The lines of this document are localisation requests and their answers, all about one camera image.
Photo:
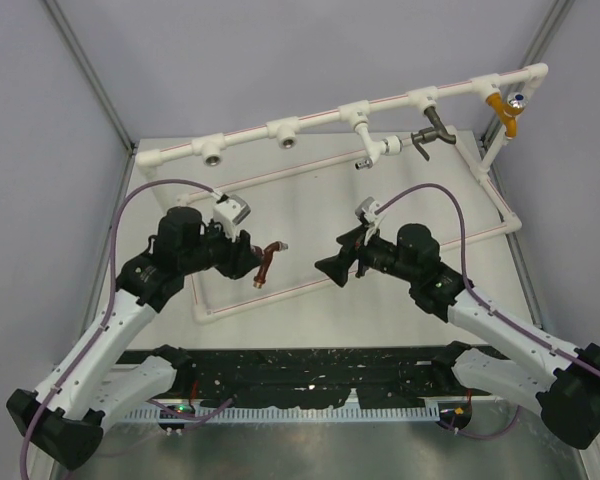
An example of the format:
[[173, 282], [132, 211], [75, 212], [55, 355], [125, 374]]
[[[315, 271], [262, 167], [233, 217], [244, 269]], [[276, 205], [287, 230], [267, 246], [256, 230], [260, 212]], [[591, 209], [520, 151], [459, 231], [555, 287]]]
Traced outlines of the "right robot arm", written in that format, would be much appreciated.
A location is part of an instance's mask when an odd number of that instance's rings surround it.
[[351, 267], [403, 280], [425, 313], [468, 331], [503, 354], [493, 359], [472, 347], [432, 370], [445, 394], [462, 387], [489, 392], [538, 415], [567, 445], [587, 449], [600, 434], [600, 346], [581, 348], [508, 316], [473, 283], [445, 264], [440, 246], [421, 224], [406, 224], [391, 243], [361, 225], [337, 238], [339, 252], [316, 269], [346, 285]]

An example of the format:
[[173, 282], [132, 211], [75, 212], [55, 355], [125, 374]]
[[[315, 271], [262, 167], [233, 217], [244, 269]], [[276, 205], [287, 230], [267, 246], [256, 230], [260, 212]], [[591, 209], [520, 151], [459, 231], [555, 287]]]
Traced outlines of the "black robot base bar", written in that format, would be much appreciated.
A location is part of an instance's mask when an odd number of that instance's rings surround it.
[[188, 350], [187, 383], [165, 398], [206, 407], [340, 408], [351, 394], [364, 409], [419, 407], [428, 398], [476, 394], [442, 368], [440, 347]]

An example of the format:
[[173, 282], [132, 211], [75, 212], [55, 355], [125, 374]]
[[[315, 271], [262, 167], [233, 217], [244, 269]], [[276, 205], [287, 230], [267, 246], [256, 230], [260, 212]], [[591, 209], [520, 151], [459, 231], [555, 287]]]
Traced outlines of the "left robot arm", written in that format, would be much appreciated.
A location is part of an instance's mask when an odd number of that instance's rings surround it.
[[236, 198], [216, 203], [210, 221], [191, 207], [167, 211], [147, 248], [118, 271], [105, 310], [64, 360], [34, 390], [17, 389], [9, 397], [6, 408], [25, 445], [74, 471], [137, 404], [163, 393], [181, 398], [192, 390], [192, 359], [169, 345], [155, 349], [137, 370], [110, 386], [102, 381], [130, 342], [183, 289], [187, 276], [215, 269], [237, 280], [260, 267], [262, 252], [240, 227], [250, 212]]

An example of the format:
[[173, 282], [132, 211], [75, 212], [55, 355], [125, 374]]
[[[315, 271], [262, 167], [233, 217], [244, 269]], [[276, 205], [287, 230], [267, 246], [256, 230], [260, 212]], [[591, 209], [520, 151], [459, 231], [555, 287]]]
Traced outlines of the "brown red water faucet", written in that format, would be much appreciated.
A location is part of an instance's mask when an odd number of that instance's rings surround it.
[[288, 244], [282, 241], [275, 241], [264, 248], [254, 246], [253, 253], [260, 259], [260, 266], [253, 278], [253, 287], [261, 289], [266, 284], [266, 278], [276, 253], [283, 252], [289, 248]]

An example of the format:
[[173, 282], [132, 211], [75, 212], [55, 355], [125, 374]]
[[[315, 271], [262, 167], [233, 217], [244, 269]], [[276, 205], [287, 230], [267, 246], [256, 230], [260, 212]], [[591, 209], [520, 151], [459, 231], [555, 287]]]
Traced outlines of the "white PVC pipe frame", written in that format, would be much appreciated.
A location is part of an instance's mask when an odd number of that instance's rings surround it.
[[[338, 252], [336, 238], [357, 225], [355, 209], [369, 196], [385, 214], [378, 231], [391, 235], [401, 223], [425, 223], [446, 251], [462, 241], [477, 243], [518, 231], [521, 220], [489, 176], [496, 155], [510, 141], [502, 124], [495, 144], [480, 153], [468, 133], [442, 121], [457, 142], [425, 144], [429, 161], [413, 147], [411, 134], [430, 126], [423, 115], [430, 105], [437, 109], [441, 100], [464, 94], [487, 105], [486, 97], [496, 92], [503, 98], [522, 92], [530, 99], [547, 72], [545, 64], [534, 64], [238, 132], [182, 142], [142, 141], [136, 169], [152, 184], [160, 207], [209, 206], [208, 192], [185, 192], [173, 179], [209, 183], [249, 203], [252, 211], [245, 228], [255, 242], [282, 241], [289, 246], [287, 256], [272, 263], [261, 289], [224, 287], [211, 273], [189, 276], [185, 290], [192, 319], [203, 325], [255, 315], [276, 302], [330, 287], [331, 281], [314, 263]], [[354, 131], [359, 123], [368, 124], [373, 140], [398, 136], [403, 150], [382, 156], [370, 169], [356, 170], [355, 163], [366, 156]]]

